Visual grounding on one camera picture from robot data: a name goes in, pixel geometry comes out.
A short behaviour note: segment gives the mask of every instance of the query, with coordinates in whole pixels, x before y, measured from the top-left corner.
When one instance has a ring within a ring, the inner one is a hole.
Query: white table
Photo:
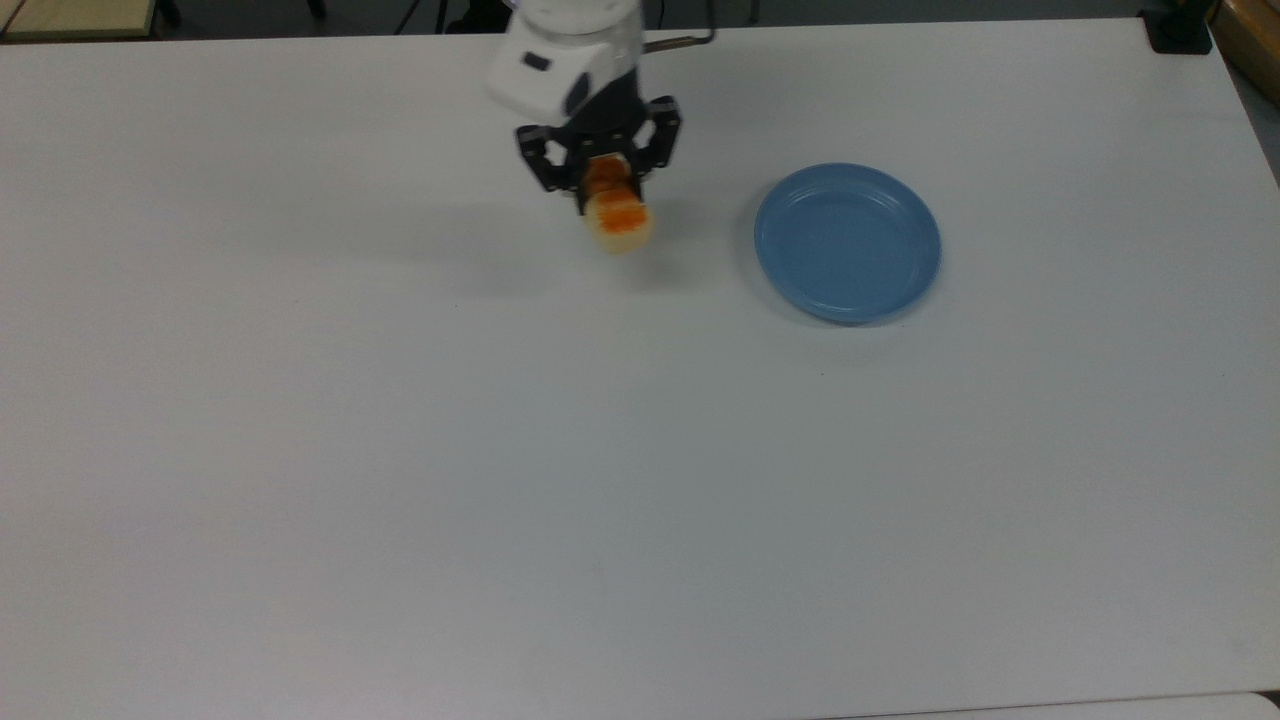
[[[726,32],[599,252],[492,37],[0,47],[6,720],[765,720],[1280,687],[1280,193],[1138,20]],[[943,236],[792,310],[765,190]]]

